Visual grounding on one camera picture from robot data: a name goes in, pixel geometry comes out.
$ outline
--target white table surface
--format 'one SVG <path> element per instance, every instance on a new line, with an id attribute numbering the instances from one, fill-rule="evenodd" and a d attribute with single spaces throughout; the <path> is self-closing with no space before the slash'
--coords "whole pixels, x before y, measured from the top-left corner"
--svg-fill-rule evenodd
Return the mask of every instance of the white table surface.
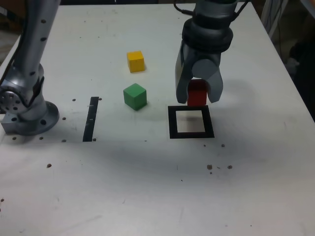
<path id="1" fill-rule="evenodd" d="M 188 18 L 172 5 L 59 8 L 41 63 L 66 120 L 15 141 L 0 129 L 1 236 L 315 235 L 315 125 L 251 4 L 222 54 L 215 138 L 169 139 Z M 136 50 L 147 70 L 130 74 Z M 139 112 L 123 101 L 133 83 L 147 89 Z M 91 96 L 97 141 L 83 143 Z"/>

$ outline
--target wooden block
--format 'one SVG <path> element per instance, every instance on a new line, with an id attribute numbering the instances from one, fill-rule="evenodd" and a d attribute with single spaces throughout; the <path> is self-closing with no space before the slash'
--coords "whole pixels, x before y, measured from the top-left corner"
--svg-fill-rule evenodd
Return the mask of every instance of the wooden block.
<path id="1" fill-rule="evenodd" d="M 125 103 L 135 111 L 140 110 L 147 104 L 147 91 L 138 84 L 133 84 L 124 89 Z"/>
<path id="2" fill-rule="evenodd" d="M 144 71 L 144 58 L 141 51 L 127 53 L 127 59 L 131 73 Z"/>
<path id="3" fill-rule="evenodd" d="M 191 80 L 188 85 L 188 106 L 207 104 L 207 84 L 204 80 Z"/>

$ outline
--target black tape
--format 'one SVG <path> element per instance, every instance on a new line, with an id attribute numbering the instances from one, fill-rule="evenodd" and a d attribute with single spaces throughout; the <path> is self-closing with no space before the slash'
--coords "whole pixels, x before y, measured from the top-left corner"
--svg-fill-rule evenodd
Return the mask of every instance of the black tape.
<path id="1" fill-rule="evenodd" d="M 96 120 L 98 106 L 98 97 L 91 97 L 90 106 L 88 111 L 87 122 L 85 124 L 83 142 L 92 142 L 94 125 Z"/>

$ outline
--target black square outline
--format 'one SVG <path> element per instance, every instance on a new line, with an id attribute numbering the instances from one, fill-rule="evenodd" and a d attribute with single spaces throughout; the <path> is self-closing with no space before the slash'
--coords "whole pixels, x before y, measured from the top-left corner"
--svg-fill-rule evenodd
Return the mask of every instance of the black square outline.
<path id="1" fill-rule="evenodd" d="M 170 139 L 204 139 L 214 138 L 214 132 L 211 123 L 209 107 L 189 107 L 189 106 L 168 106 L 168 124 Z M 178 132 L 177 131 L 177 111 L 201 111 L 205 132 Z"/>

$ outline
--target yellow cube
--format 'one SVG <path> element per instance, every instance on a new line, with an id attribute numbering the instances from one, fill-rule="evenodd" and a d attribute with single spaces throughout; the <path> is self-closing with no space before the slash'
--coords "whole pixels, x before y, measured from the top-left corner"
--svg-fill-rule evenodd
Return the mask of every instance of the yellow cube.
<path id="1" fill-rule="evenodd" d="M 127 53 L 127 59 L 131 73 L 144 71 L 144 58 L 141 51 Z"/>

